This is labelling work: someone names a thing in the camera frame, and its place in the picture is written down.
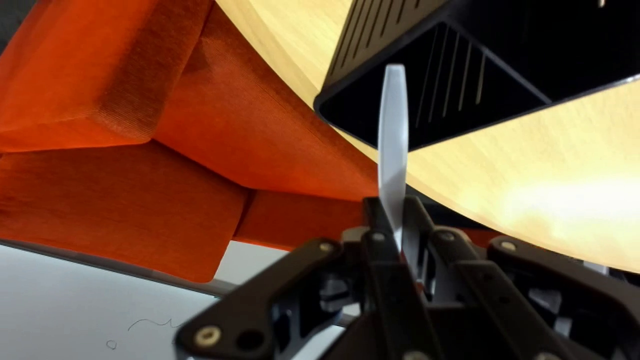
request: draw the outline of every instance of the black machine part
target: black machine part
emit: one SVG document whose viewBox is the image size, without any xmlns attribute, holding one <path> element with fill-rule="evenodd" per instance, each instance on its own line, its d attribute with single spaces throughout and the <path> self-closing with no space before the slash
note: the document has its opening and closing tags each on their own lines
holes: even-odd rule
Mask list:
<svg viewBox="0 0 640 360">
<path fill-rule="evenodd" d="M 417 198 L 401 257 L 381 201 L 364 211 L 362 239 L 313 241 L 185 324 L 178 358 L 293 358 L 349 305 L 361 316 L 323 358 L 640 358 L 640 290 L 620 275 L 515 239 L 481 251 Z"/>
</svg>

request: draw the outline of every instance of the wooden surface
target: wooden surface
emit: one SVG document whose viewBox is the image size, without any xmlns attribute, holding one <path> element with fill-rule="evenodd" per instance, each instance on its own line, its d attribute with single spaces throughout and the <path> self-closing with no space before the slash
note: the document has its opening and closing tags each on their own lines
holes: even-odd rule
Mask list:
<svg viewBox="0 0 640 360">
<path fill-rule="evenodd" d="M 219 4 L 281 78 L 313 104 L 350 2 Z M 640 84 L 624 84 L 418 150 L 410 155 L 410 185 L 506 234 L 640 273 L 639 101 Z"/>
</svg>

